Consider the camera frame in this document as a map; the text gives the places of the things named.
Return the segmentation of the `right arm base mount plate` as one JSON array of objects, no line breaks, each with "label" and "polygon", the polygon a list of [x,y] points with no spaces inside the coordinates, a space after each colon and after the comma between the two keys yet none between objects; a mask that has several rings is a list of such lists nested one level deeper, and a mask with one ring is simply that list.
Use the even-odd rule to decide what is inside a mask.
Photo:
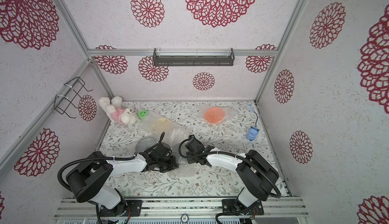
[{"label": "right arm base mount plate", "polygon": [[264,209],[261,201],[255,201],[253,204],[246,207],[237,199],[223,199],[222,210],[224,215],[264,215]]}]

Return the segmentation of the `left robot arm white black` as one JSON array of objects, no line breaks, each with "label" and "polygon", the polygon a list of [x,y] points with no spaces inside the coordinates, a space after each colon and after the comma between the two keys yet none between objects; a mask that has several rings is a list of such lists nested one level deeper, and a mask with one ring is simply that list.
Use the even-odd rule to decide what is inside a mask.
[{"label": "left robot arm white black", "polygon": [[108,157],[96,151],[87,158],[62,166],[57,173],[59,183],[71,191],[79,203],[88,202],[122,215],[129,209],[119,190],[106,184],[112,176],[128,172],[169,172],[179,167],[172,148],[163,142],[164,133],[155,145],[131,157]]}]

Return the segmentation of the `clear bubble wrap sheet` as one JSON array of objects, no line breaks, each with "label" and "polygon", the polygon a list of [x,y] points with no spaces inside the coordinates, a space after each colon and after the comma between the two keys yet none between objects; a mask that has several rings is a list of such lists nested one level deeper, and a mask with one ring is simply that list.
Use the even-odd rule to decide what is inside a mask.
[{"label": "clear bubble wrap sheet", "polygon": [[178,152],[180,143],[188,139],[189,131],[181,128],[174,128],[167,136],[166,142],[172,147],[172,155],[176,158],[178,168],[169,171],[169,177],[188,178],[195,175],[195,164],[189,164],[187,159],[182,158]]}]

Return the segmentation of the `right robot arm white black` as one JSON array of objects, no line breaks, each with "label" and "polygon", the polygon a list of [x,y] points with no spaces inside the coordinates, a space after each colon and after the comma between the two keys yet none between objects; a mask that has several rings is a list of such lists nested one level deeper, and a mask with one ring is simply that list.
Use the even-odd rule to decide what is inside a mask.
[{"label": "right robot arm white black", "polygon": [[244,184],[234,202],[224,200],[224,211],[215,216],[220,224],[222,216],[238,216],[262,213],[261,203],[269,197],[281,198],[282,194],[276,185],[280,175],[269,162],[257,151],[250,150],[246,154],[234,154],[221,151],[214,146],[205,147],[194,135],[183,140],[178,147],[179,155],[187,159],[189,164],[215,166],[238,174]]}]

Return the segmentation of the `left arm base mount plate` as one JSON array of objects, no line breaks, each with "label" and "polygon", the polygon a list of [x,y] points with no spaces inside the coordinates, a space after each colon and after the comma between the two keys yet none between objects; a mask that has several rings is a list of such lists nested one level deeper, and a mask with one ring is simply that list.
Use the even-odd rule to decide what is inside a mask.
[{"label": "left arm base mount plate", "polygon": [[114,216],[140,216],[142,209],[142,200],[124,200],[112,209],[108,209],[105,206],[99,208],[99,215],[102,217],[114,217]]}]

